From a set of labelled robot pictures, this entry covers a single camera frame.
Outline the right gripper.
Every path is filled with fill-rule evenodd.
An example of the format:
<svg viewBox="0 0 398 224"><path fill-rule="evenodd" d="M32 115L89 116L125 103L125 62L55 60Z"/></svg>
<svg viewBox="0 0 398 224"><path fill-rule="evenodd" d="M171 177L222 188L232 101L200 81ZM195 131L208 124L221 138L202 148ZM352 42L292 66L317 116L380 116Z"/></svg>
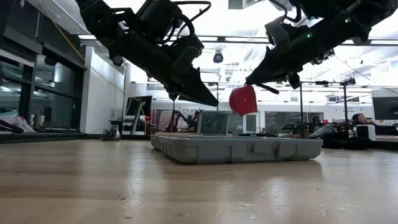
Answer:
<svg viewBox="0 0 398 224"><path fill-rule="evenodd" d="M335 18L326 18L312 27L294 27L282 21L265 25L274 47L266 47L260 64L246 77L248 85L261 87L273 94L279 91L263 83L289 82L294 89L301 86L299 72L330 46L327 34L335 27Z"/></svg>

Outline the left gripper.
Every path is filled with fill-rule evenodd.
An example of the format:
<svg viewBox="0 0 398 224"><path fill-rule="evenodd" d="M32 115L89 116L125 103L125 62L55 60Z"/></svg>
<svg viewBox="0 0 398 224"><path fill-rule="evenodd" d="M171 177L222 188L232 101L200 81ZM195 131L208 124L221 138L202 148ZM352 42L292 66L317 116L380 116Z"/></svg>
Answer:
<svg viewBox="0 0 398 224"><path fill-rule="evenodd" d="M192 62L204 45L197 36L182 37L173 46L159 46L136 32L121 35L110 46L110 54L122 56L164 85L171 95L208 106L218 100L202 82L200 69Z"/></svg>

